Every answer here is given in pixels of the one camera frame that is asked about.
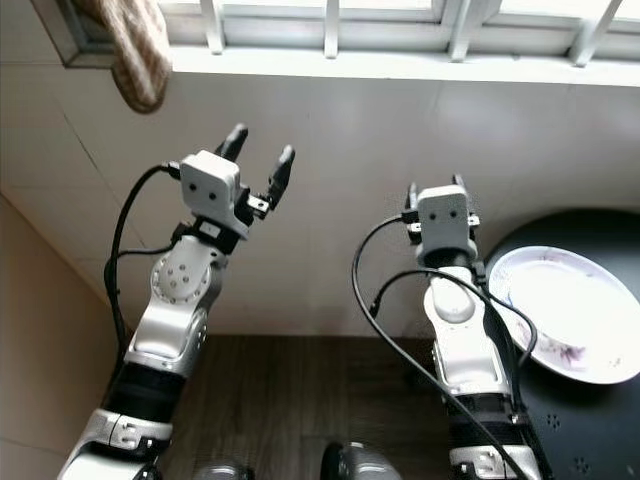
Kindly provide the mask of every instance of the plate rim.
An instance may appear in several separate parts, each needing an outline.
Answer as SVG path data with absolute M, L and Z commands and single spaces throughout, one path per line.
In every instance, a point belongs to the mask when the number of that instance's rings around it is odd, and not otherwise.
M 493 264 L 493 266 L 491 267 L 491 272 L 489 274 L 489 291 L 491 291 L 491 283 L 492 283 L 492 279 L 494 278 L 494 275 L 497 274 L 497 272 L 499 271 L 498 267 L 501 263 L 517 256 L 518 254 L 522 254 L 523 251 L 526 250 L 550 250 L 550 251 L 556 251 L 558 253 L 561 254 L 566 254 L 570 257 L 576 258 L 582 262 L 587 262 L 588 264 L 590 264 L 592 267 L 594 267 L 595 269 L 603 272 L 606 276 L 608 276 L 610 279 L 612 279 L 614 281 L 614 283 L 621 289 L 621 291 L 627 295 L 631 300 L 633 300 L 635 302 L 635 305 L 637 306 L 639 312 L 640 312 L 640 301 L 635 297 L 635 295 L 633 295 L 629 289 L 626 287 L 626 285 L 624 283 L 622 283 L 622 281 L 616 277 L 613 273 L 611 273 L 609 270 L 607 270 L 605 267 L 603 267 L 602 265 L 594 262 L 593 260 L 591 260 L 590 258 L 585 257 L 584 255 L 580 255 L 579 253 L 576 252 L 572 252 L 571 250 L 566 250 L 563 248 L 559 248 L 559 247 L 552 247 L 552 246 L 546 246 L 546 245 L 527 245 L 527 246 L 522 246 L 522 247 L 518 247 L 515 248 L 513 250 L 510 250 L 509 252 L 505 253 L 504 255 L 502 255 L 500 258 L 498 258 L 496 260 L 496 262 Z M 510 310 L 501 307 L 500 305 L 495 304 L 494 305 L 498 312 L 500 313 L 501 316 L 505 316 L 505 313 L 507 314 L 507 317 L 509 316 L 513 316 L 516 315 L 513 312 L 511 312 Z M 526 348 L 526 345 L 524 345 L 523 343 L 520 342 L 520 340 L 517 338 L 516 335 L 514 335 L 514 333 L 512 332 L 512 328 L 509 325 L 508 320 L 505 320 L 505 324 L 507 326 L 507 329 L 509 330 L 509 334 L 511 335 L 511 338 L 513 339 L 513 341 L 516 343 L 516 345 L 518 345 L 518 347 L 521 350 L 524 350 Z M 602 375 L 600 376 L 594 376 L 593 372 L 590 372 L 589 370 L 572 370 L 566 367 L 563 367 L 561 364 L 556 364 L 556 363 L 552 363 L 550 361 L 548 361 L 546 358 L 540 357 L 539 355 L 536 355 L 536 349 L 534 349 L 531 358 L 536 361 L 537 363 L 541 364 L 542 366 L 548 368 L 549 370 L 552 370 L 564 377 L 567 378 L 571 378 L 573 380 L 578 380 L 581 382 L 585 382 L 585 383 L 590 383 L 590 384 L 595 384 L 595 385 L 613 385 L 613 384 L 617 384 L 617 383 L 623 383 L 626 382 L 632 378 L 634 378 L 636 375 L 638 375 L 640 373 L 640 351 L 639 353 L 636 353 L 635 355 L 633 353 L 629 353 L 628 354 L 629 357 L 631 358 L 631 362 L 632 364 L 635 364 L 633 368 L 630 369 L 626 369 L 624 371 L 621 371 L 620 373 L 624 373 L 624 375 L 618 375 L 616 377 L 610 375 L 608 379 L 603 378 Z

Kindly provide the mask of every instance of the beige wall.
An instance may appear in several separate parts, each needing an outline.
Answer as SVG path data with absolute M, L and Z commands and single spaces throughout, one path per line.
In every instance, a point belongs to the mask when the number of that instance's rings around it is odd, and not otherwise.
M 114 356 L 108 309 L 0 197 L 0 478 L 55 478 Z

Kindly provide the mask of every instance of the towel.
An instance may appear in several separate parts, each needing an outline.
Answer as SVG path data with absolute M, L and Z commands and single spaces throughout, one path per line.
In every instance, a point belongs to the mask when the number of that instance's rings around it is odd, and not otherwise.
M 111 72 L 122 97 L 138 113 L 157 110 L 171 75 L 167 26 L 156 0 L 74 0 L 111 34 Z

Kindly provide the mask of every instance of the floor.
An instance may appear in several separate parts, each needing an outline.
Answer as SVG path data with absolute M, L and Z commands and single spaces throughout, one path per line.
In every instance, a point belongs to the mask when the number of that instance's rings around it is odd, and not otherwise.
M 430 357 L 429 340 L 403 345 Z M 257 480 L 318 480 L 331 440 L 374 447 L 404 480 L 448 478 L 442 404 L 406 373 L 379 339 L 210 337 L 175 417 L 165 478 L 233 458 Z

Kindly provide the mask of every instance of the window bar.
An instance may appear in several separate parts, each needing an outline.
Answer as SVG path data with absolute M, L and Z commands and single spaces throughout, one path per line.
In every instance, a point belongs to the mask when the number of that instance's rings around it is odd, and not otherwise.
M 200 8 L 207 29 L 209 50 L 219 55 L 224 50 L 224 31 L 222 30 L 222 5 L 220 0 L 200 0 Z
M 489 7 L 489 0 L 462 0 L 449 42 L 452 62 L 462 62 L 469 50 L 473 31 L 482 25 Z
M 340 22 L 340 0 L 327 0 L 324 12 L 324 56 L 338 56 L 338 25 Z
M 569 58 L 576 67 L 584 67 L 609 29 L 622 0 L 611 0 L 600 18 L 584 19 L 578 35 L 569 50 Z

